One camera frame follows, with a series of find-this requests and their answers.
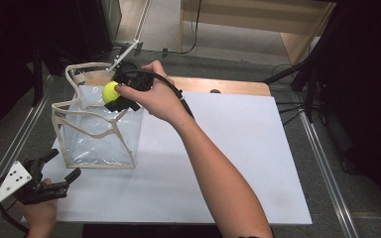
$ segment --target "wooden board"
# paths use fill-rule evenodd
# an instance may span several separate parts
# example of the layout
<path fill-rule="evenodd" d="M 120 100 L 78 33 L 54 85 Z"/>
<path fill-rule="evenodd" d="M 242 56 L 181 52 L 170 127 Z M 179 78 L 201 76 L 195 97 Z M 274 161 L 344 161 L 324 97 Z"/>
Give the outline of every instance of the wooden board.
<path fill-rule="evenodd" d="M 210 92 L 217 89 L 224 94 L 271 96 L 271 91 L 265 83 L 249 81 L 233 81 L 208 79 L 200 77 L 170 76 L 175 86 L 183 91 Z M 85 85 L 104 86 L 110 82 L 110 78 L 95 77 L 88 79 Z"/>

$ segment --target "yellow ball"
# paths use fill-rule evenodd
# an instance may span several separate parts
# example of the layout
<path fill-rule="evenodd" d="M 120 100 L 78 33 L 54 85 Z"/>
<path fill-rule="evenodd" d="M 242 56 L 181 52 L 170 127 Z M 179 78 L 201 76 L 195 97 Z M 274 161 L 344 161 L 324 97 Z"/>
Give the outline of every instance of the yellow ball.
<path fill-rule="evenodd" d="M 119 83 L 115 81 L 111 81 L 104 86 L 103 92 L 101 95 L 104 103 L 108 103 L 113 100 L 116 100 L 120 96 L 119 93 L 116 90 L 114 90 L 114 86 L 116 86 L 117 84 Z"/>

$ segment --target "white board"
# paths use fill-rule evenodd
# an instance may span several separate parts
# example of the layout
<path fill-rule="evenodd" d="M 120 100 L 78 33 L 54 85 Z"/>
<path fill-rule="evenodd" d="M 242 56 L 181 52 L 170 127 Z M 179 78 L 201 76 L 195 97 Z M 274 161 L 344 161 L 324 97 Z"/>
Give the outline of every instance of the white board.
<path fill-rule="evenodd" d="M 184 96 L 200 127 L 255 190 L 269 222 L 312 224 L 274 98 Z M 60 149 L 58 141 L 54 148 Z M 213 223 L 180 137 L 148 111 L 136 162 L 133 170 L 82 169 L 59 200 L 58 221 Z M 59 154 L 43 173 L 56 182 L 70 171 Z"/>

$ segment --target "person's hand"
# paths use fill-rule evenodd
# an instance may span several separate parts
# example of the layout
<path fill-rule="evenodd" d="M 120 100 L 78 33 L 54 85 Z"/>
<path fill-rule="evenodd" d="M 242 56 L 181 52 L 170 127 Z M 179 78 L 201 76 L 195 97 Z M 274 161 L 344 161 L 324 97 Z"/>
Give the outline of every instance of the person's hand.
<path fill-rule="evenodd" d="M 49 200 L 38 204 L 24 205 L 17 201 L 17 206 L 30 224 L 28 237 L 51 237 L 57 223 L 57 201 Z"/>
<path fill-rule="evenodd" d="M 142 68 L 153 71 L 174 84 L 164 72 L 159 61 L 155 60 Z M 188 115 L 173 91 L 157 78 L 154 78 L 153 87 L 149 91 L 138 91 L 120 84 L 115 86 L 115 90 L 121 96 L 143 105 L 152 115 L 169 123 L 181 116 Z"/>

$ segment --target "transparent bag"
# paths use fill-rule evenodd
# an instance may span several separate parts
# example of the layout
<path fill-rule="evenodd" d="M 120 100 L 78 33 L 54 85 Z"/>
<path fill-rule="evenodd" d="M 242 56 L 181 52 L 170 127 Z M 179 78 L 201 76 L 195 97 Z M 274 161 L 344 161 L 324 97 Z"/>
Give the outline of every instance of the transparent bag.
<path fill-rule="evenodd" d="M 114 72 L 109 63 L 70 65 L 73 100 L 52 104 L 52 122 L 68 168 L 135 168 L 143 108 L 110 112 L 101 92 Z"/>

